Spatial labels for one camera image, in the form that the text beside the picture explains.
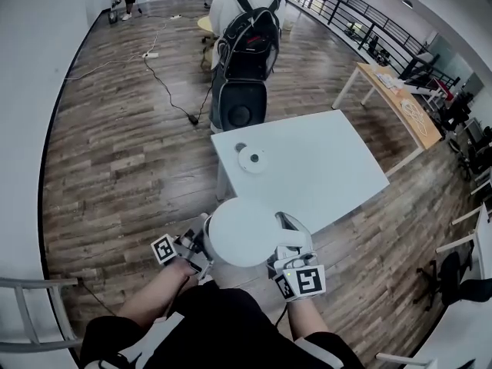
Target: office chair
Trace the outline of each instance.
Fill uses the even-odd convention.
[[[267,89],[261,81],[226,81],[218,104],[224,131],[259,125],[267,114]]]
[[[466,262],[460,263],[460,256],[456,251],[449,254],[440,266],[440,272],[436,272],[436,261],[431,261],[432,274],[428,274],[422,268],[417,269],[417,273],[422,274],[428,286],[424,293],[414,299],[414,304],[418,304],[424,297],[429,295],[429,305],[425,310],[429,311],[433,304],[437,292],[440,292],[444,306],[449,306],[460,300],[473,302],[487,302],[492,298],[492,279],[486,280],[466,280],[460,283],[467,267],[471,269],[471,251]]]

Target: black railing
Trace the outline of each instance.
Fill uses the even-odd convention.
[[[424,46],[412,37],[409,32],[404,30],[381,11],[378,11],[368,3],[362,0],[347,0],[347,4],[356,8],[358,11],[371,18],[374,22],[378,23],[379,26],[381,26],[388,33],[391,33],[401,44],[410,49],[415,55],[419,55],[422,51],[424,51]]]
[[[364,49],[379,65],[391,66],[399,76],[405,74],[407,83],[418,83],[427,87],[433,78],[440,79],[448,88],[457,81],[419,58],[409,44],[391,34],[381,25],[381,20],[348,5],[343,0],[295,0],[304,9],[320,16],[326,26],[333,25],[341,30],[357,49]]]

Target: backpack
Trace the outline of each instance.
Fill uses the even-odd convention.
[[[219,64],[226,80],[266,81],[278,56],[280,29],[275,11],[281,0],[256,9],[248,0],[237,1],[244,12],[218,42]]]

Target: power adapter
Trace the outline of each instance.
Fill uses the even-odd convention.
[[[198,119],[194,115],[188,115],[188,120],[194,126],[196,126],[198,124]]]

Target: shoe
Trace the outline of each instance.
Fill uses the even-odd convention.
[[[212,122],[210,122],[210,129],[214,134],[218,134],[219,132],[224,132],[224,130],[222,130],[221,128],[215,127],[215,125]]]

